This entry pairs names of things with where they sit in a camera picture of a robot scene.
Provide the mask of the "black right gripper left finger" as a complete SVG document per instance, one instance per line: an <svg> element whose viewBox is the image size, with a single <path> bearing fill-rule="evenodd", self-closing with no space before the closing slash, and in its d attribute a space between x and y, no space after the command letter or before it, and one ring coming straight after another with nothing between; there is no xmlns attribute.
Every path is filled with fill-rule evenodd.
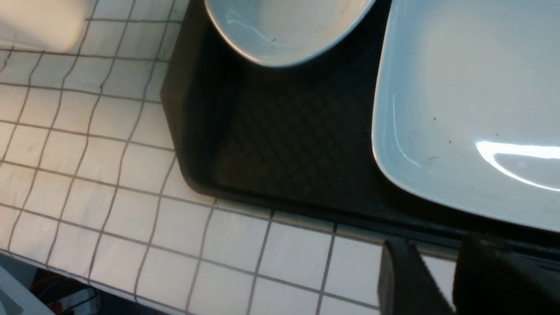
<svg viewBox="0 0 560 315"><path fill-rule="evenodd" d="M383 243L378 281L381 315L454 315L417 247L404 239Z"/></svg>

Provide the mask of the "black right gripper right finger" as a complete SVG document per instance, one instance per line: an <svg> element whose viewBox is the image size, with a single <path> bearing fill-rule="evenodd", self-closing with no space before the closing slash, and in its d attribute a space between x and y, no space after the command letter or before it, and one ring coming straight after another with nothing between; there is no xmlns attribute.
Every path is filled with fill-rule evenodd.
<svg viewBox="0 0 560 315"><path fill-rule="evenodd" d="M502 241L467 236L456 261L453 303L458 315L557 315L559 279Z"/></svg>

